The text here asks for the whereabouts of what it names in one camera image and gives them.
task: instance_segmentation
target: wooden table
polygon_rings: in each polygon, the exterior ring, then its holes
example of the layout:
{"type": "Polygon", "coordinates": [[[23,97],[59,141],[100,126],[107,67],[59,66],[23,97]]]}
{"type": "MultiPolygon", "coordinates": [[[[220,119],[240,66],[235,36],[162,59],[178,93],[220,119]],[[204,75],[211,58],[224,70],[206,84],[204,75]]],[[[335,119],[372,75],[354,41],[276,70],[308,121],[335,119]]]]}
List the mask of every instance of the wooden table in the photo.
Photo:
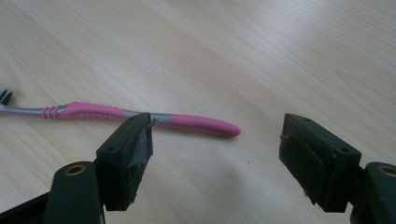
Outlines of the wooden table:
{"type": "MultiPolygon", "coordinates": [[[[396,3],[0,1],[11,105],[73,101],[223,119],[233,139],[153,131],[136,201],[107,223],[348,223],[305,198],[278,159],[285,113],[396,163],[396,3]]],[[[92,161],[117,121],[0,119],[0,211],[92,161]]]]}

